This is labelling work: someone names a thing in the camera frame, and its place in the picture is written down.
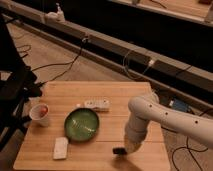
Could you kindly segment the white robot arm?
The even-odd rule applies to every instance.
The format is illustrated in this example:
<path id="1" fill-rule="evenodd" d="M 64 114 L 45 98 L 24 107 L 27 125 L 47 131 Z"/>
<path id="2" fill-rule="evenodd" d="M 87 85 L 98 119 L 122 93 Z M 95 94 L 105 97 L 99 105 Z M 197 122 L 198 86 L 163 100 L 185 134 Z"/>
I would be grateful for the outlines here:
<path id="1" fill-rule="evenodd" d="M 150 121 L 170 127 L 202 145 L 213 149 L 213 120 L 165 107 L 155 93 L 132 97 L 128 102 L 130 116 L 125 125 L 124 148 L 136 152 L 148 133 Z"/>

